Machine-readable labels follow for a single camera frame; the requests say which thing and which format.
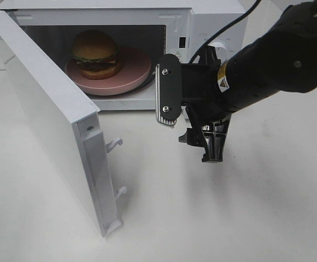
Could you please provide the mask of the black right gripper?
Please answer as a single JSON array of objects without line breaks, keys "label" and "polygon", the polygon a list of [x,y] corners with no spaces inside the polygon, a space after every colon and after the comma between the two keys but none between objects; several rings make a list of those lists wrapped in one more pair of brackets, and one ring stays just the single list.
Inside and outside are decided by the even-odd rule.
[{"label": "black right gripper", "polygon": [[207,45],[199,53],[199,64],[182,64],[183,105],[191,128],[185,143],[205,149],[202,162],[222,162],[231,115],[222,101],[218,85],[220,59],[214,46]]}]

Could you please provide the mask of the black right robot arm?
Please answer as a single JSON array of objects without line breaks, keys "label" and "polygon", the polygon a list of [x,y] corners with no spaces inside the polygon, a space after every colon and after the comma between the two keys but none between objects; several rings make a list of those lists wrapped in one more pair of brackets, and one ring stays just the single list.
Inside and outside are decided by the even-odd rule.
[{"label": "black right robot arm", "polygon": [[288,6],[267,33],[220,62],[204,47],[198,62],[183,65],[183,99],[190,127],[180,142],[220,162],[233,113],[280,91],[317,88],[317,1]]}]

